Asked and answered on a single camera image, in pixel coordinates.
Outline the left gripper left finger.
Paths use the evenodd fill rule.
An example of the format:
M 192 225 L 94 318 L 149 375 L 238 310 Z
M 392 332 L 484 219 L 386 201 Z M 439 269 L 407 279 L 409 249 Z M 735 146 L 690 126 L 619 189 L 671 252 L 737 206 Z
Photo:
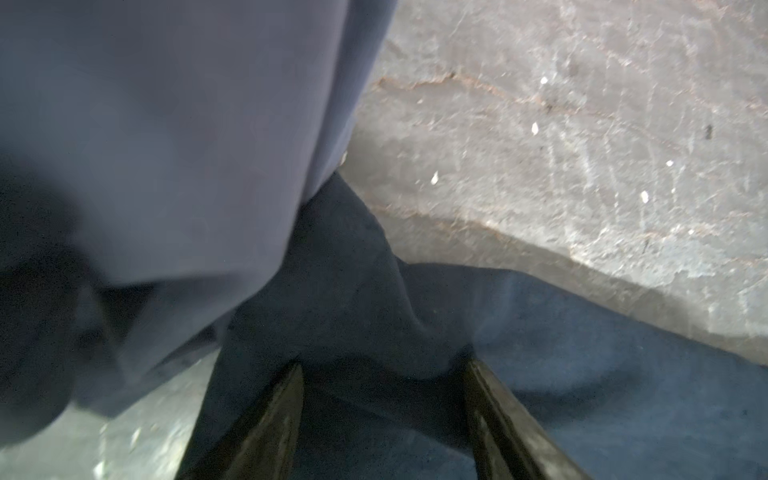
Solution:
M 287 479 L 304 403 L 304 375 L 292 362 L 234 426 L 179 479 Z

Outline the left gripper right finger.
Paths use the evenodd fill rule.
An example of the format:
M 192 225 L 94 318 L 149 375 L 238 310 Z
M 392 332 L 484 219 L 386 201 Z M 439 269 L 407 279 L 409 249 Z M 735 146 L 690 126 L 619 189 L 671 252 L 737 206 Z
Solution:
M 464 398 L 479 479 L 587 479 L 522 403 L 477 358 L 463 371 Z

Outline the grey-blue tank top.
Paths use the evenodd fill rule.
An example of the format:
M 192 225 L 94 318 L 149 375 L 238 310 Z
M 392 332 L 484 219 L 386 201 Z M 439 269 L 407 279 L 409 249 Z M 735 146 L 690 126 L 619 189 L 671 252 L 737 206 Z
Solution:
M 1 442 L 216 347 L 338 166 L 392 1 L 1 5 Z

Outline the navy red-trimmed tank top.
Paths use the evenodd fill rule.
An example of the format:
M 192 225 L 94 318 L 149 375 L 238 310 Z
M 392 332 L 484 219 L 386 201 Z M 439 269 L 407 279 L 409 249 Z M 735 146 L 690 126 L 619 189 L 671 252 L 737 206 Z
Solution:
M 339 176 L 233 315 L 180 469 L 298 362 L 295 478 L 471 478 L 470 359 L 595 479 L 767 475 L 765 367 L 520 272 L 405 263 Z

